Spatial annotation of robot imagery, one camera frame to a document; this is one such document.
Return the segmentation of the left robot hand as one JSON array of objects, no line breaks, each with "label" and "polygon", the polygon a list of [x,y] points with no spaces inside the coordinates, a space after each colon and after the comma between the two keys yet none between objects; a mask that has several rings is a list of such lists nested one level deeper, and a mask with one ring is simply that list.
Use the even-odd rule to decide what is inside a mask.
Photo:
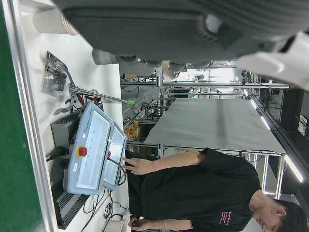
[{"label": "left robot hand", "polygon": [[239,68],[309,88],[306,0],[56,0],[94,48],[148,62],[233,60]]}]

